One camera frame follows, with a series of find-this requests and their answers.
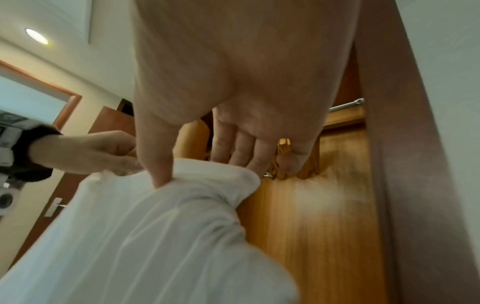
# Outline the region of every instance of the white cloth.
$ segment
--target white cloth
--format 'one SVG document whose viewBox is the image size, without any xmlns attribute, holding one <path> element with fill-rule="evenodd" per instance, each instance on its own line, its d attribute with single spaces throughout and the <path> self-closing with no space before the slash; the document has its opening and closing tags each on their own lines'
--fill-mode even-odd
<svg viewBox="0 0 480 304">
<path fill-rule="evenodd" d="M 94 174 L 0 280 L 0 303 L 291 303 L 289 274 L 248 245 L 235 208 L 251 171 L 176 160 L 153 190 L 146 172 Z"/>
</svg>

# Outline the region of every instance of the wooden door frame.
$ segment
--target wooden door frame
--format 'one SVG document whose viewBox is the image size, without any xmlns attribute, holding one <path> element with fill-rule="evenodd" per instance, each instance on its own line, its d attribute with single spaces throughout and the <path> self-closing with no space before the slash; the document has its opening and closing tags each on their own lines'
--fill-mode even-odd
<svg viewBox="0 0 480 304">
<path fill-rule="evenodd" d="M 363 0 L 354 47 L 390 303 L 480 303 L 461 203 L 394 0 Z"/>
<path fill-rule="evenodd" d="M 36 84 L 39 84 L 43 87 L 53 89 L 55 91 L 61 92 L 61 93 L 66 94 L 66 95 L 70 95 L 69 100 L 65 103 L 62 110 L 60 111 L 60 113 L 55 118 L 55 121 L 53 122 L 53 125 L 58 130 L 61 130 L 64 127 L 65 123 L 70 118 L 70 115 L 72 115 L 73 111 L 75 110 L 75 108 L 79 104 L 80 100 L 82 100 L 82 96 L 79 95 L 79 94 L 76 94 L 76 93 L 74 93 L 70 90 L 64 89 L 64 88 L 59 87 L 57 85 L 54 85 L 54 84 L 51 84 L 51 83 L 48 83 L 48 82 L 44 82 L 44 81 L 38 79 L 37 77 L 31 75 L 30 73 L 27 73 L 27 72 L 9 64 L 9 63 L 6 63 L 6 62 L 1 61 L 1 60 L 0 60 L 0 67 L 6 68 L 10 71 L 13 71 L 14 73 L 20 75 L 22 78 L 25 78 L 26 80 L 32 81 L 32 82 L 34 82 Z"/>
</svg>

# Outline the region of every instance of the recessed light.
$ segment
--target recessed light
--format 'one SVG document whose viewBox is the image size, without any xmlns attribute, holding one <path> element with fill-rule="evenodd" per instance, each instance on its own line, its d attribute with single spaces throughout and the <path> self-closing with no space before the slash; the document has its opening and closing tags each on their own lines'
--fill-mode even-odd
<svg viewBox="0 0 480 304">
<path fill-rule="evenodd" d="M 32 29 L 25 29 L 25 32 L 32 37 L 35 41 L 40 42 L 43 45 L 49 44 L 49 41 L 42 36 L 39 32 L 34 31 Z"/>
</svg>

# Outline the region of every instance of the metal rod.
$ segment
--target metal rod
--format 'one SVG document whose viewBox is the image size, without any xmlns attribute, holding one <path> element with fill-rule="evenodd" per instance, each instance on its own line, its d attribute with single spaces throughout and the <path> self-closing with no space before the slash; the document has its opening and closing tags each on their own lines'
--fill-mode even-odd
<svg viewBox="0 0 480 304">
<path fill-rule="evenodd" d="M 364 103 L 365 103 L 365 99 L 364 98 L 359 98 L 355 101 L 352 101 L 352 102 L 349 102 L 349 103 L 346 103 L 346 104 L 343 104 L 343 105 L 339 105 L 339 106 L 336 106 L 336 107 L 332 107 L 332 108 L 330 108 L 330 110 L 328 112 L 331 113 L 331 112 L 335 112 L 335 111 L 338 111 L 338 110 L 343 110 L 343 109 L 346 109 L 346 108 L 359 106 L 359 105 L 362 105 Z"/>
</svg>

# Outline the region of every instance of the white shirt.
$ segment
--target white shirt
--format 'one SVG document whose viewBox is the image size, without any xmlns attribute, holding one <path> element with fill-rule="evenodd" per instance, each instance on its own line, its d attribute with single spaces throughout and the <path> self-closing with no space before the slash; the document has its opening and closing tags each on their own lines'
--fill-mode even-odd
<svg viewBox="0 0 480 304">
<path fill-rule="evenodd" d="M 176 160 L 154 190 L 141 172 L 93 174 L 0 280 L 0 303 L 291 303 L 289 274 L 246 243 L 235 208 L 251 171 Z"/>
</svg>

